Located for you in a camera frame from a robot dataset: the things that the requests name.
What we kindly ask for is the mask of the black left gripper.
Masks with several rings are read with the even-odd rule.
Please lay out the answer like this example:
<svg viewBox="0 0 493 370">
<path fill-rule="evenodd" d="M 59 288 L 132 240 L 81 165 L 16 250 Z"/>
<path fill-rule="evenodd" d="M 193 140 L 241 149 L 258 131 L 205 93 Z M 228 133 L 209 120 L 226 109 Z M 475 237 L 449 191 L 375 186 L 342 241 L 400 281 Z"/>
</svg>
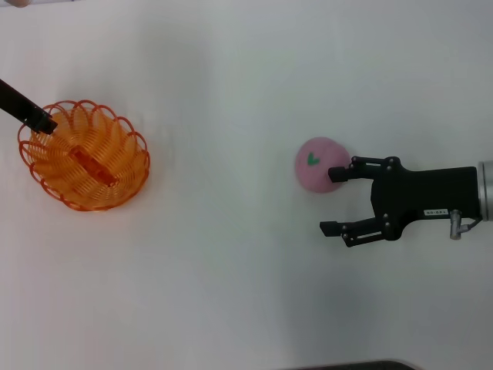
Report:
<svg viewBox="0 0 493 370">
<path fill-rule="evenodd" d="M 24 123 L 36 133 L 53 134 L 57 122 L 52 116 L 33 103 L 8 83 L 0 80 L 1 110 Z"/>
</svg>

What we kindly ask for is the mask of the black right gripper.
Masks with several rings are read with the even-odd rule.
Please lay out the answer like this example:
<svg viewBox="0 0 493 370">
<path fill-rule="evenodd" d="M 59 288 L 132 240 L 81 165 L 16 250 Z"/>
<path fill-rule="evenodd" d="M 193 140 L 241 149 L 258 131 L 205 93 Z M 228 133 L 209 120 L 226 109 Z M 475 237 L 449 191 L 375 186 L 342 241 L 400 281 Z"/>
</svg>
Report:
<svg viewBox="0 0 493 370">
<path fill-rule="evenodd" d="M 325 237 L 341 237 L 347 247 L 376 241 L 398 240 L 404 228 L 418 220 L 471 219 L 459 231 L 480 222 L 478 171 L 475 167 L 413 171 L 397 157 L 384 159 L 353 156 L 348 166 L 331 167 L 333 183 L 370 179 L 375 218 L 340 223 L 321 221 Z"/>
</svg>

